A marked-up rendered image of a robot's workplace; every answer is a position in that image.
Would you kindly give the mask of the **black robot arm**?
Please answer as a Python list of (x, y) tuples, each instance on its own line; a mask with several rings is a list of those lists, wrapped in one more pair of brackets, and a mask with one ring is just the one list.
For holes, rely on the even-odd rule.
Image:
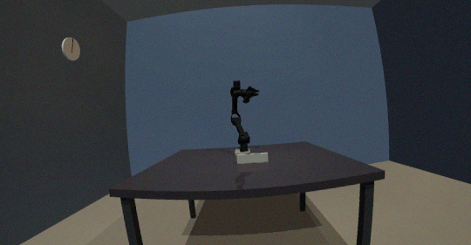
[[(237, 118), (232, 118), (231, 115), (231, 123), (236, 127), (238, 133), (239, 133), (239, 138), (238, 138), (238, 144), (241, 145), (241, 152), (248, 151), (248, 144), (250, 142), (250, 137), (247, 132), (244, 132), (242, 129), (241, 125), (241, 116), (237, 111), (237, 99), (240, 96), (240, 80), (235, 80), (234, 82), (234, 87), (231, 87), (230, 94), (232, 96), (232, 115), (237, 114)], [(249, 103), (249, 100), (246, 99), (246, 96), (242, 96), (243, 98), (243, 103)], [(241, 142), (241, 143), (240, 143)]]

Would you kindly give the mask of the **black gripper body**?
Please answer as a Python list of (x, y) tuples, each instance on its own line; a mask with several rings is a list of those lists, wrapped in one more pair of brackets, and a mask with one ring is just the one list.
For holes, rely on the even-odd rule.
[(246, 99), (249, 100), (249, 92), (251, 92), (251, 86), (248, 89), (241, 89), (240, 96), (246, 96)]

